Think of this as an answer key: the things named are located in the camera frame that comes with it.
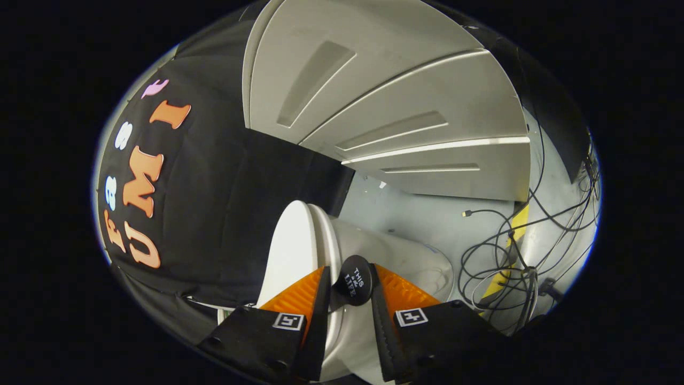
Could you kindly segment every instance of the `toilet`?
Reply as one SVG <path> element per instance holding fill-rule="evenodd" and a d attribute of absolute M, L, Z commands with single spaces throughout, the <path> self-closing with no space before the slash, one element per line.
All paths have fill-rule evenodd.
<path fill-rule="evenodd" d="M 354 254 L 401 275 L 439 301 L 447 301 L 451 294 L 451 263 L 435 248 L 361 229 L 327 215 L 316 205 L 293 201 L 276 224 L 255 307 L 321 266 L 330 266 L 331 283 L 335 283 L 342 262 Z M 351 373 L 373 385 L 385 384 L 370 301 L 361 306 L 344 305 L 328 315 L 320 381 Z"/>

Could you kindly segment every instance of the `black cable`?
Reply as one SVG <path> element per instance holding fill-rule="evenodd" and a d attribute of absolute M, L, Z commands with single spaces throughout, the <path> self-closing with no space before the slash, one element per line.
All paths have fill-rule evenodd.
<path fill-rule="evenodd" d="M 545 149 L 545 147 L 544 147 L 544 135 L 543 135 L 543 133 L 542 133 L 542 128 L 541 128 L 541 125 L 539 124 L 539 120 L 537 120 L 536 112 L 535 112 L 535 117 L 534 117 L 534 118 L 535 118 L 535 120 L 537 121 L 537 127 L 539 127 L 539 140 L 540 140 L 541 143 L 542 143 L 542 167 L 541 167 L 541 171 L 539 172 L 539 180 L 537 180 L 537 185 L 534 187 L 534 191 L 533 191 L 532 195 L 528 195 L 528 196 L 527 196 L 527 200 L 523 203 L 523 205 L 522 205 L 518 210 L 514 210 L 514 211 L 513 211 L 513 214 L 511 214 L 511 215 L 507 218 L 507 223 L 509 224 L 509 228 L 510 228 L 511 230 L 514 230 L 514 229 L 510 226 L 510 222 L 509 222 L 509 221 L 512 220 L 516 215 L 520 214 L 520 212 L 522 212 L 522 211 L 529 205 L 529 202 L 530 202 L 530 200 L 532 199 L 534 193 L 536 193 L 537 190 L 539 190 L 539 186 L 542 185 L 542 178 L 544 177 L 544 169 L 546 168 L 546 158 L 547 158 L 547 155 L 546 155 L 546 149 Z M 501 226 L 499 226 L 499 233 L 501 233 L 501 230 L 503 229 L 503 225 L 505 225 L 505 223 L 502 223 Z M 498 236 L 498 235 L 497 235 L 497 239 L 496 239 L 495 243 L 496 243 L 497 245 L 499 244 L 499 236 Z M 498 256 L 495 256 L 495 260 L 498 261 L 498 260 L 499 260 L 499 257 L 498 257 Z"/>
<path fill-rule="evenodd" d="M 520 249 L 518 248 L 518 243 L 515 241 L 515 238 L 513 238 L 513 234 L 511 234 L 511 233 L 508 233 L 508 234 L 509 234 L 508 236 L 509 236 L 510 239 L 511 239 L 511 243 L 512 243 L 513 246 L 515 247 L 515 251 L 516 251 L 516 253 L 518 254 L 518 260 L 520 260 L 520 263 L 523 264 L 523 268 L 524 268 L 525 270 L 527 270 L 527 264 L 525 263 L 525 261 L 524 261 L 524 259 L 523 259 L 523 253 L 521 253 L 521 252 L 520 252 Z"/>
<path fill-rule="evenodd" d="M 589 246 L 587 246 L 587 248 L 586 248 L 586 249 L 582 252 L 582 254 L 579 256 L 579 258 L 577 258 L 577 259 L 573 262 L 573 264 L 570 265 L 570 267 L 568 267 L 568 268 L 567 268 L 567 269 L 566 269 L 558 278 L 556 278 L 556 282 L 560 281 L 560 279 L 563 278 L 563 275 L 565 275 L 565 273 L 569 272 L 570 269 L 572 269 L 573 266 L 574 266 L 576 263 L 578 263 L 579 260 L 582 259 L 582 257 L 584 257 L 584 254 L 587 254 L 587 251 L 589 251 L 589 249 L 592 248 L 592 245 L 593 245 L 593 244 L 594 244 L 594 243 L 591 242 L 591 243 L 589 244 Z"/>

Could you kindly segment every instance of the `black panel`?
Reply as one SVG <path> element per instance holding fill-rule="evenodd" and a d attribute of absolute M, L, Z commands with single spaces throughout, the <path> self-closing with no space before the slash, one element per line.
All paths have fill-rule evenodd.
<path fill-rule="evenodd" d="M 462 301 L 440 303 L 409 314 L 405 326 L 395 323 L 416 384 L 477 375 L 498 358 L 507 338 Z"/>
<path fill-rule="evenodd" d="M 328 305 L 330 303 L 330 266 L 323 269 L 313 304 L 311 325 L 295 363 L 295 373 L 306 380 L 318 381 L 328 337 Z"/>
<path fill-rule="evenodd" d="M 221 323 L 199 348 L 224 364 L 272 384 L 292 384 L 292 369 L 306 327 L 298 330 L 274 327 L 282 313 L 257 308 L 238 308 Z"/>

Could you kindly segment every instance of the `toilet seat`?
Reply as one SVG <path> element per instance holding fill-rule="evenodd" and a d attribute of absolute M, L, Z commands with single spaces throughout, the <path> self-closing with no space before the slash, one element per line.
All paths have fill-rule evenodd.
<path fill-rule="evenodd" d="M 293 201 L 280 215 L 271 240 L 266 272 L 256 301 L 260 308 L 271 298 L 321 266 L 330 266 L 331 285 L 342 259 L 328 215 L 318 206 Z M 344 309 L 328 316 L 325 356 L 336 345 Z"/>

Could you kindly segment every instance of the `black fabric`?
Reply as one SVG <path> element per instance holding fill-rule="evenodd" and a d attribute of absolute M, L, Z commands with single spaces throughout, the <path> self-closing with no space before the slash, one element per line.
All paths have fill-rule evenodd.
<path fill-rule="evenodd" d="M 216 328 L 217 310 L 155 290 L 112 265 L 112 273 L 158 324 L 186 343 L 197 345 Z"/>
<path fill-rule="evenodd" d="M 109 257 L 133 279 L 177 297 L 235 307 L 259 296 L 271 236 L 280 214 L 300 199 L 337 215 L 353 171 L 303 147 L 244 127 L 241 70 L 253 21 L 235 13 L 179 45 L 173 60 L 150 77 L 119 116 L 106 144 L 98 181 L 98 216 Z M 141 99 L 147 85 L 169 79 L 156 95 Z M 149 123 L 163 101 L 190 105 L 178 129 Z M 114 146 L 119 127 L 133 132 L 124 150 Z M 124 206 L 122 190 L 133 180 L 134 147 L 163 154 L 153 216 Z M 105 201 L 105 180 L 117 180 L 116 207 Z M 104 210 L 122 234 L 126 252 L 109 241 Z M 158 269 L 136 262 L 124 222 L 149 237 L 159 252 Z"/>
<path fill-rule="evenodd" d="M 521 104 L 549 135 L 571 181 L 589 150 L 587 123 L 565 87 L 528 52 L 475 19 L 439 4 L 426 3 L 466 28 L 497 59 L 518 93 Z"/>

